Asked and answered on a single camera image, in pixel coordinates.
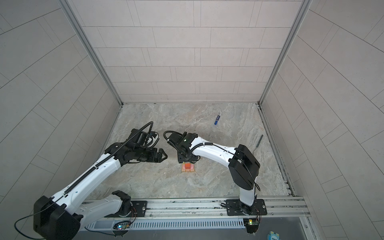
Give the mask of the pink rectangular block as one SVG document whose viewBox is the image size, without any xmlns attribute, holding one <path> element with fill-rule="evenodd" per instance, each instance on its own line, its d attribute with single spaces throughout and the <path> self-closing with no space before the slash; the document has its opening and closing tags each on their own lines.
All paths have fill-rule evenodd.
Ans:
<svg viewBox="0 0 384 240">
<path fill-rule="evenodd" d="M 182 164 L 182 170 L 187 171 L 187 170 L 193 170 L 195 168 L 194 164 L 191 163 L 183 163 Z"/>
</svg>

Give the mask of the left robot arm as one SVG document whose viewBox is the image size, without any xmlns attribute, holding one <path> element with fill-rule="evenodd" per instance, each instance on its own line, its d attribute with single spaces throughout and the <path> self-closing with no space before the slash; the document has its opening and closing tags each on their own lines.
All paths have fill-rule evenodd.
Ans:
<svg viewBox="0 0 384 240">
<path fill-rule="evenodd" d="M 35 202 L 34 231 L 46 240 L 71 240 L 82 228 L 109 215 L 135 219 L 137 210 L 131 197 L 123 191 L 114 191 L 89 205 L 84 204 L 84 200 L 108 176 L 126 164 L 165 160 L 167 155 L 155 147 L 158 141 L 157 132 L 133 129 L 125 142 L 111 144 L 71 184 L 50 198 L 42 196 Z"/>
</svg>

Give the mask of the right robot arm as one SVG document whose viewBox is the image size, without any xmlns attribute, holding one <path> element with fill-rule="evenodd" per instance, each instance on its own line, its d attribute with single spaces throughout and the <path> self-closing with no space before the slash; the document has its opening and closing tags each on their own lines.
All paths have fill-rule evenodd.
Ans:
<svg viewBox="0 0 384 240">
<path fill-rule="evenodd" d="M 227 204 L 227 209 L 240 211 L 244 215 L 258 215 L 257 193 L 260 190 L 256 183 L 260 163 L 244 145 L 226 147 L 209 142 L 197 134 L 165 131 L 163 137 L 178 153 L 178 162 L 194 164 L 201 157 L 225 166 L 231 173 L 234 183 L 240 187 L 239 203 L 236 207 Z"/>
</svg>

